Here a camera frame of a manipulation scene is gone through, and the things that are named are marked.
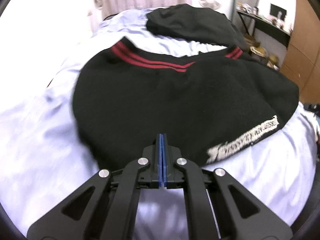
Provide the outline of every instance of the desk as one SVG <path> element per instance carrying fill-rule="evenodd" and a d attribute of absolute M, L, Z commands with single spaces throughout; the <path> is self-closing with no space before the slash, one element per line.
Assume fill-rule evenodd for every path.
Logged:
<path fill-rule="evenodd" d="M 256 15 L 249 14 L 249 13 L 239 11 L 239 10 L 236 10 L 236 11 L 237 11 L 237 13 L 238 13 L 243 25 L 244 25 L 244 28 L 245 28 L 245 31 L 247 32 L 247 34 L 249 34 L 248 27 L 245 25 L 245 22 L 244 22 L 242 16 L 246 16 L 246 17 L 249 17 L 249 18 L 255 20 L 254 28 L 257 28 L 258 30 L 263 31 L 264 33 L 270 35 L 272 38 L 275 38 L 277 41 L 279 41 L 284 46 L 288 47 L 289 41 L 291 38 L 289 33 L 287 33 L 284 30 L 281 30 L 277 26 L 274 26 L 272 23 L 269 23 L 269 22 L 261 19 L 260 17 L 257 17 Z"/>

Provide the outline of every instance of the red stripe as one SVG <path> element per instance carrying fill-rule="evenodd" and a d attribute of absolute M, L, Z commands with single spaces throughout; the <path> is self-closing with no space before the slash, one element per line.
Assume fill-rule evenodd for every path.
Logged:
<path fill-rule="evenodd" d="M 132 58 L 129 58 L 127 55 L 125 55 L 121 50 L 119 50 L 116 46 L 112 46 L 111 47 L 112 52 L 119 57 L 120 59 L 122 59 L 123 61 L 132 64 L 132 65 L 136 65 L 136 66 L 141 66 L 141 67 L 147 67 L 147 68 L 155 68 L 155 69 L 160 69 L 160 68 L 171 68 L 174 69 L 175 71 L 178 72 L 186 72 L 186 69 L 177 69 L 174 67 L 169 67 L 169 66 L 164 66 L 164 65 L 149 65 L 149 64 L 145 64 L 139 61 L 135 61 Z"/>
<path fill-rule="evenodd" d="M 152 61 L 152 60 L 148 60 L 143 57 L 140 57 L 139 55 L 131 52 L 121 41 L 119 41 L 115 45 L 118 46 L 129 57 L 134 58 L 134 59 L 139 60 L 144 63 L 167 65 L 167 66 L 178 67 L 178 68 L 187 68 L 187 67 L 190 67 L 194 63 L 194 62 L 191 62 L 191 63 L 185 64 L 185 65 L 177 65 L 177 64 L 163 62 L 163 61 Z"/>
<path fill-rule="evenodd" d="M 236 55 L 232 57 L 232 59 L 238 59 L 242 54 L 242 50 L 240 50 Z"/>
<path fill-rule="evenodd" d="M 226 57 L 232 57 L 233 55 L 235 55 L 238 52 L 239 49 L 240 49 L 239 47 L 236 47 L 232 52 L 227 54 Z"/>

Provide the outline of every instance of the fan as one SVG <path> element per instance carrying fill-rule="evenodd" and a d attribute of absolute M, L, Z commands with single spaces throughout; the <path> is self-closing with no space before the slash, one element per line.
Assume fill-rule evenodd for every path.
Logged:
<path fill-rule="evenodd" d="M 208 7 L 212 10 L 218 10 L 221 8 L 222 3 L 220 0 L 199 0 L 199 4 L 202 7 Z"/>

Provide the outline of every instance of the silver bolt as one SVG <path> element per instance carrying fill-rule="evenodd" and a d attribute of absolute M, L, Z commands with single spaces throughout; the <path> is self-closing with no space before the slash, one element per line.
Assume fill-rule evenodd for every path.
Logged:
<path fill-rule="evenodd" d="M 177 164 L 179 165 L 185 165 L 186 163 L 187 163 L 187 160 L 185 158 L 177 159 Z"/>
<path fill-rule="evenodd" d="M 101 170 L 99 171 L 99 176 L 102 177 L 102 178 L 106 178 L 108 177 L 110 174 L 110 172 L 108 170 Z"/>
<path fill-rule="evenodd" d="M 222 177 L 226 174 L 226 171 L 222 168 L 218 168 L 214 171 L 218 176 Z"/>
<path fill-rule="evenodd" d="M 140 158 L 138 159 L 138 163 L 140 165 L 146 165 L 149 162 L 149 160 L 147 158 Z"/>

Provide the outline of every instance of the light blue bedding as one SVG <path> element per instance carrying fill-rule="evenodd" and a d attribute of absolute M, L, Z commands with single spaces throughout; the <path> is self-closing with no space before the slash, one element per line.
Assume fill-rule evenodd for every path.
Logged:
<path fill-rule="evenodd" d="M 49 88 L 1 114 L 0 202 L 24 235 L 98 171 L 71 110 L 76 79 L 90 58 L 123 36 L 143 50 L 176 57 L 224 48 L 155 37 L 145 28 L 146 12 L 128 10 L 102 22 L 63 62 Z M 315 132 L 299 104 L 282 130 L 207 169 L 224 168 L 291 225 L 308 198 L 315 161 Z M 134 239 L 187 240 L 187 232 L 182 190 L 142 190 Z"/>

